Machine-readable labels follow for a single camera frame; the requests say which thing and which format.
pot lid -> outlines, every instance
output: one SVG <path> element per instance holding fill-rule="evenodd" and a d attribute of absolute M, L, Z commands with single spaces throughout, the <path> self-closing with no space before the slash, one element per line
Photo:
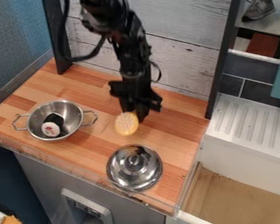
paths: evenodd
<path fill-rule="evenodd" d="M 138 144 L 123 146 L 107 163 L 107 175 L 112 184 L 128 193 L 140 193 L 150 189 L 158 182 L 162 172 L 159 155 Z"/>

stainless steel bowl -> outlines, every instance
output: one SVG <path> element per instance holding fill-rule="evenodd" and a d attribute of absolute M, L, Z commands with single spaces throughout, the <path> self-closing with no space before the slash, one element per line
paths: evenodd
<path fill-rule="evenodd" d="M 64 119 L 63 130 L 57 137 L 46 136 L 41 129 L 44 120 L 51 114 L 57 114 Z M 83 124 L 84 114 L 92 113 L 94 119 L 86 124 Z M 18 128 L 16 123 L 23 116 L 28 116 L 26 127 Z M 17 115 L 17 118 L 12 122 L 15 130 L 28 130 L 33 137 L 42 141 L 59 141 L 71 136 L 80 126 L 91 126 L 98 119 L 95 112 L 91 110 L 83 111 L 77 104 L 71 101 L 51 101 L 41 105 L 30 114 Z"/>
<path fill-rule="evenodd" d="M 139 144 L 126 145 L 108 160 L 107 175 L 118 190 L 140 193 L 151 189 L 163 173 L 159 155 Z"/>

white wooden wall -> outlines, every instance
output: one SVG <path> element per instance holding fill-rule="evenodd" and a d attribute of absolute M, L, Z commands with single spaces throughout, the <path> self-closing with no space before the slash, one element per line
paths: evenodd
<path fill-rule="evenodd" d="M 159 86 L 207 99 L 214 78 L 230 0 L 129 0 L 142 19 L 152 46 L 152 59 L 163 72 Z M 79 20 L 79 0 L 71 1 L 67 22 L 73 55 L 89 53 L 99 36 Z M 112 46 L 105 43 L 100 54 L 82 63 L 118 74 L 119 63 Z"/>

shoe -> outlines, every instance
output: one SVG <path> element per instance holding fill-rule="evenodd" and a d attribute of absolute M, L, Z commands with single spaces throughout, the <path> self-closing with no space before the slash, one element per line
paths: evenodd
<path fill-rule="evenodd" d="M 272 0 L 254 0 L 250 7 L 242 17 L 242 22 L 249 22 L 264 18 L 273 13 L 277 9 L 275 8 Z"/>

black post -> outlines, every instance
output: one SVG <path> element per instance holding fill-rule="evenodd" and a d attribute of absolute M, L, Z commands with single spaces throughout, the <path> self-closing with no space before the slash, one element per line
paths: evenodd
<path fill-rule="evenodd" d="M 227 24 L 225 26 L 224 36 L 220 48 L 219 58 L 217 61 L 217 67 L 214 74 L 212 90 L 210 94 L 210 98 L 208 100 L 208 105 L 206 109 L 206 119 L 211 119 L 212 113 L 214 110 L 214 104 L 216 103 L 217 93 L 219 91 L 219 86 L 221 83 L 221 76 L 223 73 L 223 68 L 225 66 L 225 61 L 228 56 L 228 48 L 230 46 L 230 42 L 235 35 L 235 21 L 238 15 L 238 10 L 240 7 L 241 0 L 232 0 L 229 13 L 227 17 Z"/>
<path fill-rule="evenodd" d="M 64 59 L 58 50 L 58 34 L 60 28 L 60 22 L 63 16 L 61 10 L 60 0 L 43 0 L 42 1 L 45 9 L 46 22 L 49 29 L 52 50 L 56 60 L 58 74 L 63 74 L 73 63 Z M 71 52 L 68 44 L 68 38 L 65 34 L 64 37 L 64 52 L 70 57 Z"/>

